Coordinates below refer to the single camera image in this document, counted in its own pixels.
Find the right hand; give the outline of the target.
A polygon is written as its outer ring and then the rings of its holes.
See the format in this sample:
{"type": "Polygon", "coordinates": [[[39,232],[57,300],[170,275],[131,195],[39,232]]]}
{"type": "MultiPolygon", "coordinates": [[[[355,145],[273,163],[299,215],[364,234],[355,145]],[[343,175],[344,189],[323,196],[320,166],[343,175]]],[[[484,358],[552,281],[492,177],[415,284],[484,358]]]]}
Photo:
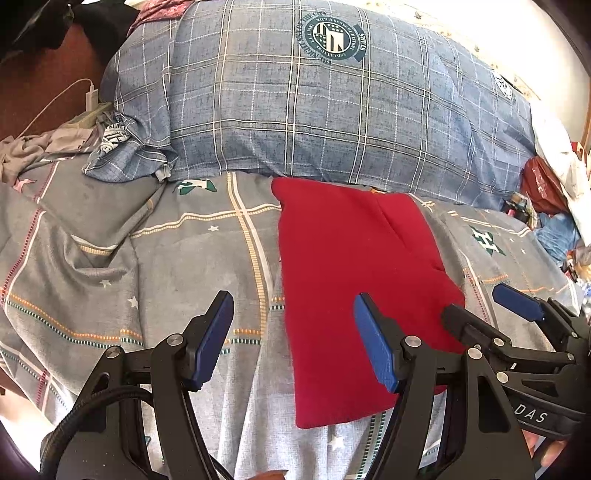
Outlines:
{"type": "Polygon", "coordinates": [[[567,440],[556,440],[552,441],[547,447],[542,447],[545,439],[540,435],[526,430],[523,430],[522,433],[530,456],[534,457],[538,452],[542,453],[542,457],[540,458],[540,465],[542,467],[549,467],[560,456],[568,444],[567,440]]]}

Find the left hand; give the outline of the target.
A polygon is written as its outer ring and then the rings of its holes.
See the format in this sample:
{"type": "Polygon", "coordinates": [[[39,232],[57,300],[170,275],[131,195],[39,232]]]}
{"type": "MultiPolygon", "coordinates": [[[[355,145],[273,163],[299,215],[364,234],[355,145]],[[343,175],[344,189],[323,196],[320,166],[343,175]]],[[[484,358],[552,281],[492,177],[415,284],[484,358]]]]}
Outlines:
{"type": "Polygon", "coordinates": [[[286,478],[287,470],[272,470],[259,473],[252,476],[249,480],[284,480],[286,478]]]}

